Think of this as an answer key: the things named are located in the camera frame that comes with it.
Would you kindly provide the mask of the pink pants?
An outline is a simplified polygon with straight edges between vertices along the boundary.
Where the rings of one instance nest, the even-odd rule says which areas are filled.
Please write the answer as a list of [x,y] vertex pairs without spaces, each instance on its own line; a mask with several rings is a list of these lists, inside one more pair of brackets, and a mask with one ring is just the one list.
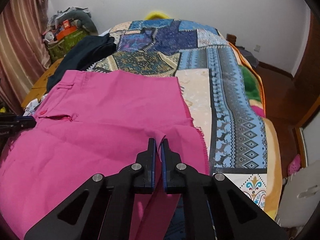
[[1,214],[18,238],[96,173],[133,163],[153,138],[208,173],[207,150],[176,77],[69,70],[1,155]]

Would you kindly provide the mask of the striped pink curtain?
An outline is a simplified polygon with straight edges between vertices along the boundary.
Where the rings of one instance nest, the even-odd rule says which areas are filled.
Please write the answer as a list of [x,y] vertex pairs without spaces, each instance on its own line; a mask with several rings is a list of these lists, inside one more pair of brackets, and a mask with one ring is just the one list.
[[9,0],[1,12],[1,100],[15,113],[51,65],[42,41],[48,0]]

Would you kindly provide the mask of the white plastic chair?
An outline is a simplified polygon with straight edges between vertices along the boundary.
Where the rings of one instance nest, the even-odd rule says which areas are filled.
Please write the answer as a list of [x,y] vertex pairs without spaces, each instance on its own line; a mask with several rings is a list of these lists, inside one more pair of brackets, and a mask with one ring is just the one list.
[[290,176],[284,187],[276,222],[283,228],[304,226],[319,203],[319,161]]

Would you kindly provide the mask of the green storage bag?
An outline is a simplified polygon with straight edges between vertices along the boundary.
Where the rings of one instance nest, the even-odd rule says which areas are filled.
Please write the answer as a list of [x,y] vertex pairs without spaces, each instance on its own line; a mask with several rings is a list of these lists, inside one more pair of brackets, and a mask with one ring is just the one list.
[[46,44],[52,63],[63,58],[78,42],[88,35],[89,33],[84,29],[77,29],[57,42]]

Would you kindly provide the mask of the pink slipper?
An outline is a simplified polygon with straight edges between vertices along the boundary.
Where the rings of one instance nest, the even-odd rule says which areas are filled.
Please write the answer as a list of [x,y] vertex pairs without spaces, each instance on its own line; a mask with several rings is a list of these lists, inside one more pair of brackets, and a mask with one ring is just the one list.
[[300,158],[300,155],[297,154],[287,167],[288,176],[291,176],[297,173],[300,170],[300,168],[301,168],[301,158]]

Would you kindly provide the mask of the dark navy folded garment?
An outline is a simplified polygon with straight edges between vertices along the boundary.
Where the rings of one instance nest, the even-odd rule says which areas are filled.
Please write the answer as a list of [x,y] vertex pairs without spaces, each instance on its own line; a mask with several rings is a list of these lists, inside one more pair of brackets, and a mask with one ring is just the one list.
[[47,92],[60,82],[67,70],[86,71],[95,62],[112,55],[116,48],[114,37],[109,34],[84,37],[66,54],[54,74],[48,78]]

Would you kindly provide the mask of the orange box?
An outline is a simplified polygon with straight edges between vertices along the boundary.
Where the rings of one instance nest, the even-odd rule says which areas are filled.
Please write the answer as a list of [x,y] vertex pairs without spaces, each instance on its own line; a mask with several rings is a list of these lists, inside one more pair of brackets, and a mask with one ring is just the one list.
[[59,26],[56,38],[57,40],[63,39],[65,36],[75,32],[77,27],[72,25],[69,20],[64,20],[62,24]]

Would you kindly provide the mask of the grey plush toy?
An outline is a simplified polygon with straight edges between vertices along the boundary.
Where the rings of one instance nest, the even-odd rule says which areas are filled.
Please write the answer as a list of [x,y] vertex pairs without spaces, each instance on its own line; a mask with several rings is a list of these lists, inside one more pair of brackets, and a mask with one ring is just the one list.
[[98,35],[98,30],[93,23],[91,13],[87,8],[70,7],[56,18],[58,24],[62,24],[65,20],[75,22],[75,25],[78,28],[85,29],[85,31],[91,35]]

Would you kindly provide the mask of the orange floral blanket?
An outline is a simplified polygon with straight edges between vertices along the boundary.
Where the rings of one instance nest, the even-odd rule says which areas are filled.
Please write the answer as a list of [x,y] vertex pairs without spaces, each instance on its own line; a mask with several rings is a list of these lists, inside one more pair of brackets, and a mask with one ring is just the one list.
[[254,111],[260,115],[265,123],[266,141],[267,141],[267,187],[266,187],[266,202],[264,211],[272,218],[275,219],[278,213],[280,203],[280,196],[283,185],[283,176],[281,171],[280,149],[276,130],[270,120],[266,118],[266,103],[265,93],[261,77],[251,67],[249,62],[242,56],[240,51],[233,45],[230,45],[237,63],[246,67],[257,81],[259,87],[260,102],[250,99],[249,104]]

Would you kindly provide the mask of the wooden wardrobe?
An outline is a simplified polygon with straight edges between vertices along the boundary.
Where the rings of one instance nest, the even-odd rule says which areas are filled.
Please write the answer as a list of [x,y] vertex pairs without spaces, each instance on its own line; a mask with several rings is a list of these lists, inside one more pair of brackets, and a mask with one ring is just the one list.
[[299,103],[296,127],[305,127],[319,112],[319,19],[311,14],[306,48],[293,78]]

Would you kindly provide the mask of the patchwork blue bed sheet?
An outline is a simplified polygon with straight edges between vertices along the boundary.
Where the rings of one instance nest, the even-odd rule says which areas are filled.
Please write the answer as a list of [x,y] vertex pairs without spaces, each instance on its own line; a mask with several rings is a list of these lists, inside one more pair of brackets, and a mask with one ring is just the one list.
[[145,76],[175,76],[195,127],[203,134],[209,174],[224,173],[257,206],[267,189],[263,116],[251,107],[260,84],[214,27],[160,19],[118,24],[109,31],[116,52],[89,67]]

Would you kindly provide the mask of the wooden nightstand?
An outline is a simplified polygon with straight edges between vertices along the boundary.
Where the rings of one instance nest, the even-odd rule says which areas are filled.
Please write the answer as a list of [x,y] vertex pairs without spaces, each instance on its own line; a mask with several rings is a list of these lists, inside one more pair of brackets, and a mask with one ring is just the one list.
[[236,39],[237,39],[237,37],[233,34],[226,35],[226,40],[234,46],[236,45]]

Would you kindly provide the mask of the yellow plush pillow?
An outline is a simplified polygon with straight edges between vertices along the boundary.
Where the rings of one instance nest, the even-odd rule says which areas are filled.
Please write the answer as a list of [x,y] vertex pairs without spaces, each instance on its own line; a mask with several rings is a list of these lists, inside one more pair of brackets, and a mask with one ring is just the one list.
[[147,14],[145,20],[163,20],[163,19],[170,19],[168,15],[161,11],[152,11]]

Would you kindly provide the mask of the wall socket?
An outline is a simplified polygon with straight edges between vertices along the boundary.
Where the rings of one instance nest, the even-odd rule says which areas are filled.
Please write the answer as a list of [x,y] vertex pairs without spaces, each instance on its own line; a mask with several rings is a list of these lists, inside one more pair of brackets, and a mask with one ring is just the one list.
[[256,45],[255,48],[254,48],[254,51],[259,52],[260,51],[260,46]]

